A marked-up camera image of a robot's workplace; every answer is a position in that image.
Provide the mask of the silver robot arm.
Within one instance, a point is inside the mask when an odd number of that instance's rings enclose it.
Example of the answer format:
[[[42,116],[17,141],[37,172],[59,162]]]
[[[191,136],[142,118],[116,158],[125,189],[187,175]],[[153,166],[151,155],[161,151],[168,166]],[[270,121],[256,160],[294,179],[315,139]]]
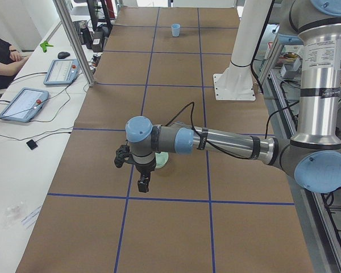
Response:
[[[335,133],[341,93],[341,1],[283,1],[280,15],[279,33],[303,42],[296,133],[290,139],[261,140],[193,125],[153,125],[144,116],[133,117],[126,123],[128,145],[117,150],[115,164],[136,167],[140,192],[149,190],[156,153],[189,154],[193,148],[261,160],[312,192],[341,187],[341,140]]]

